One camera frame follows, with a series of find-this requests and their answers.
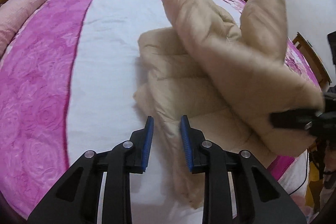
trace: wooden chair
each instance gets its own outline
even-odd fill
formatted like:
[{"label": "wooden chair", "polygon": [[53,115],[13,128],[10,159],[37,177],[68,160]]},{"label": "wooden chair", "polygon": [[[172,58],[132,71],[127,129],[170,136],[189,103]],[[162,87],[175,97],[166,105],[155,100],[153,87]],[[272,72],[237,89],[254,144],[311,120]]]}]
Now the wooden chair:
[{"label": "wooden chair", "polygon": [[307,60],[312,72],[319,82],[320,88],[323,91],[326,91],[331,83],[331,78],[312,45],[305,40],[299,32],[294,38],[293,44]]}]

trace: silver screw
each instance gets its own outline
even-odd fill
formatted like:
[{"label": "silver screw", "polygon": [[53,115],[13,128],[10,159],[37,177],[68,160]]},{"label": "silver screw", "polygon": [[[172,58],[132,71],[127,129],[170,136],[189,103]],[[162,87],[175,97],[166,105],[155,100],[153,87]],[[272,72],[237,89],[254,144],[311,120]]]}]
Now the silver screw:
[{"label": "silver screw", "polygon": [[133,146],[133,143],[131,141],[126,141],[123,143],[123,147],[125,148],[131,148]]},{"label": "silver screw", "polygon": [[309,123],[307,123],[305,126],[304,126],[304,128],[305,128],[305,130],[308,130],[309,128],[311,128],[313,126],[313,122],[309,122]]},{"label": "silver screw", "polygon": [[92,158],[93,156],[95,155],[95,152],[94,151],[92,151],[92,150],[88,150],[88,151],[86,151],[85,153],[84,153],[84,157],[86,157],[86,158]]},{"label": "silver screw", "polygon": [[206,147],[206,148],[209,148],[209,147],[212,146],[212,142],[210,142],[210,141],[204,141],[204,142],[202,142],[202,146]]},{"label": "silver screw", "polygon": [[243,158],[248,159],[248,158],[251,156],[251,153],[250,153],[249,151],[247,151],[247,150],[243,150],[243,151],[241,152],[241,156],[242,156]]}]

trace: bed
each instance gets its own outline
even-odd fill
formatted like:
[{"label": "bed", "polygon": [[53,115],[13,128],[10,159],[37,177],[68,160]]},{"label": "bed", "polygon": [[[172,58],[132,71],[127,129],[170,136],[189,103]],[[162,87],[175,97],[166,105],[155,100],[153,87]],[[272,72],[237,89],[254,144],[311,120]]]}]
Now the bed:
[{"label": "bed", "polygon": [[[214,2],[239,22],[244,0]],[[86,150],[111,150],[143,128],[132,98],[146,81],[137,39],[169,26],[161,0],[47,0],[25,21],[0,62],[0,191],[18,221]],[[285,63],[318,85],[290,40]],[[130,177],[134,223],[200,222],[203,209],[174,194],[156,135],[149,161],[145,175]],[[307,152],[268,169],[288,193],[305,196]]]}]

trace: beige puffer jacket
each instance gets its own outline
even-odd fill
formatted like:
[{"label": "beige puffer jacket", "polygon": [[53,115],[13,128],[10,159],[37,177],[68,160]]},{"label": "beige puffer jacket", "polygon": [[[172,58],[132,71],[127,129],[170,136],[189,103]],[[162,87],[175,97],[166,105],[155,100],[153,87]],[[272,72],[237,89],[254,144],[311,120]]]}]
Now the beige puffer jacket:
[{"label": "beige puffer jacket", "polygon": [[269,114],[299,107],[322,110],[323,98],[314,84],[284,65],[284,0],[248,0],[240,28],[212,0],[162,2],[173,28],[140,36],[148,83],[134,98],[154,117],[156,133],[172,154],[177,192],[198,207],[203,177],[186,167],[182,115],[222,149],[247,149],[267,167],[277,155],[299,156],[314,141],[304,131],[274,129]]}]

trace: white bed sheet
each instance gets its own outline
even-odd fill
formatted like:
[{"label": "white bed sheet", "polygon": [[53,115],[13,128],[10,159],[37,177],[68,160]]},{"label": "white bed sheet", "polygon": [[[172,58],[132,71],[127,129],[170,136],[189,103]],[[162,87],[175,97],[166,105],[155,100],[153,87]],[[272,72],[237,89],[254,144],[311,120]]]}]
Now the white bed sheet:
[{"label": "white bed sheet", "polygon": [[[214,2],[239,23],[238,11],[223,0]],[[147,81],[137,40],[143,32],[170,26],[161,0],[92,1],[72,74],[67,116],[70,164],[86,150],[111,150],[144,127],[146,117],[132,98]],[[130,176],[134,224],[201,223],[203,208],[194,210],[179,201],[171,173],[169,156],[154,133],[146,173]]]}]

